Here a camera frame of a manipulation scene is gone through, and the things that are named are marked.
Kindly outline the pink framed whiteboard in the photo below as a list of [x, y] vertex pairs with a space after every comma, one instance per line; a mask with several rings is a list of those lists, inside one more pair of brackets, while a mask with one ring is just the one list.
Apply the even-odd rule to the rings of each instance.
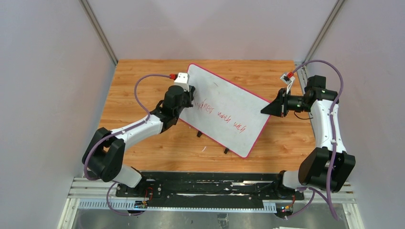
[[180, 119], [242, 158], [248, 157], [270, 119], [269, 101], [194, 63], [187, 71], [195, 87], [193, 106]]

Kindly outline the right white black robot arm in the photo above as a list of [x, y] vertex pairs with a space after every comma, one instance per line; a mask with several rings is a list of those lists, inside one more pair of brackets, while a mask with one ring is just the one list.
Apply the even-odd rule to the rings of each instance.
[[271, 184], [273, 193], [285, 198], [294, 195], [299, 187], [329, 189], [332, 193], [340, 191], [356, 160], [347, 153], [341, 139], [338, 92], [326, 88], [324, 76], [315, 75], [308, 79], [303, 95], [292, 95], [293, 74], [283, 74], [280, 79], [286, 87], [278, 91], [276, 98], [261, 113], [277, 117], [285, 117], [290, 111], [310, 113], [316, 142], [314, 150], [297, 171], [280, 171]]

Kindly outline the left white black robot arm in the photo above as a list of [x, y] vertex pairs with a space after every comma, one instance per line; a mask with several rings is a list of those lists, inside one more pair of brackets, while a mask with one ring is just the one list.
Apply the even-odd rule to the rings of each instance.
[[114, 130], [104, 127], [96, 130], [82, 158], [84, 170], [93, 173], [88, 179], [115, 181], [130, 188], [144, 183], [146, 178], [138, 170], [124, 165], [125, 151], [176, 125], [183, 109], [193, 106], [194, 93], [194, 86], [185, 90], [181, 86], [172, 85], [164, 99], [143, 119]]

